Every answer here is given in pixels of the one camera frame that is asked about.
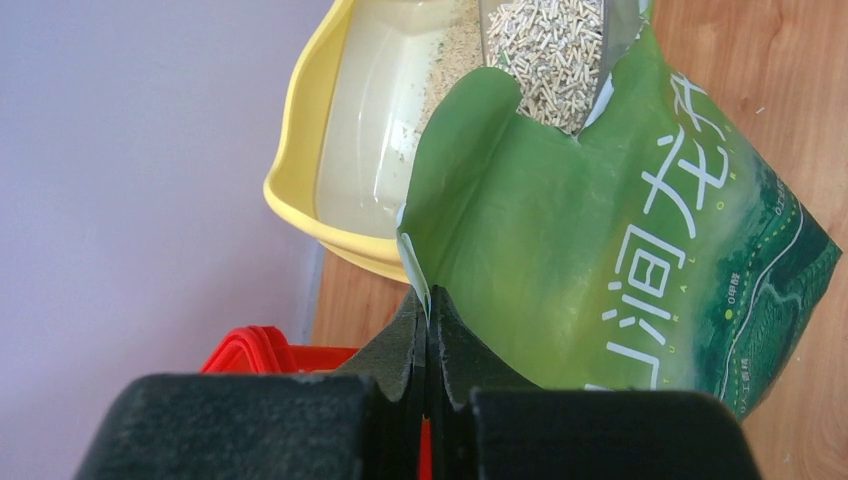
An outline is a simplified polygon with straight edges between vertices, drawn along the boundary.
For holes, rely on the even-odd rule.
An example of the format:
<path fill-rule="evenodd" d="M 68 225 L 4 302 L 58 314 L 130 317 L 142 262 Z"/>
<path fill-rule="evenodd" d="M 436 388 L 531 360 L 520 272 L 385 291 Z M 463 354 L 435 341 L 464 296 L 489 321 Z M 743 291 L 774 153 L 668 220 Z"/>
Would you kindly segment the clear plastic scoop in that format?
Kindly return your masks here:
<path fill-rule="evenodd" d="M 641 0 L 480 1 L 483 58 L 509 73 L 518 112 L 578 135 L 602 111 L 615 63 L 652 16 Z"/>

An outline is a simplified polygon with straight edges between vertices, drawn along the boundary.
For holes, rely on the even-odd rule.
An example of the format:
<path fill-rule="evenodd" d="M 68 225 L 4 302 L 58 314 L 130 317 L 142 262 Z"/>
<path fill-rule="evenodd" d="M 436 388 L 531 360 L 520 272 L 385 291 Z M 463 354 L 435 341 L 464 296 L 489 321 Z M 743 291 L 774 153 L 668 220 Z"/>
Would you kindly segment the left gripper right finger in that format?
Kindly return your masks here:
<path fill-rule="evenodd" d="M 427 333 L 435 479 L 757 479 L 742 429 L 685 391 L 544 390 L 430 293 Z"/>

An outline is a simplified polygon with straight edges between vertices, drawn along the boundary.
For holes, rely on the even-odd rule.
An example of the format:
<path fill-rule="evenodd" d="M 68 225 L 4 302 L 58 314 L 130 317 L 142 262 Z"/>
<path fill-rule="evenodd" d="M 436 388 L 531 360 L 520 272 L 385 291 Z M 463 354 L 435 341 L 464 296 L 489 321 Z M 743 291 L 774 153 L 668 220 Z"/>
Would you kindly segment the green litter bag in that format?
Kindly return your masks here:
<path fill-rule="evenodd" d="M 418 144 L 398 228 L 418 295 L 553 389 L 768 394 L 841 250 L 708 94 L 637 25 L 577 136 L 461 78 Z"/>

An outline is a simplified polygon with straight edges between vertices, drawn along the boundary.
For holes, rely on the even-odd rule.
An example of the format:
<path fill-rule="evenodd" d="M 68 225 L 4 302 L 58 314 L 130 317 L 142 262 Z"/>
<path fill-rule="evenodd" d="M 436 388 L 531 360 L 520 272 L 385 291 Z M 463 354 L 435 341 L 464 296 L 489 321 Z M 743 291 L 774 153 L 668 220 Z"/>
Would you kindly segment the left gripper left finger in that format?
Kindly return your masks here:
<path fill-rule="evenodd" d="M 412 479 L 423 408 L 414 291 L 323 374 L 155 374 L 114 400 L 80 479 Z"/>

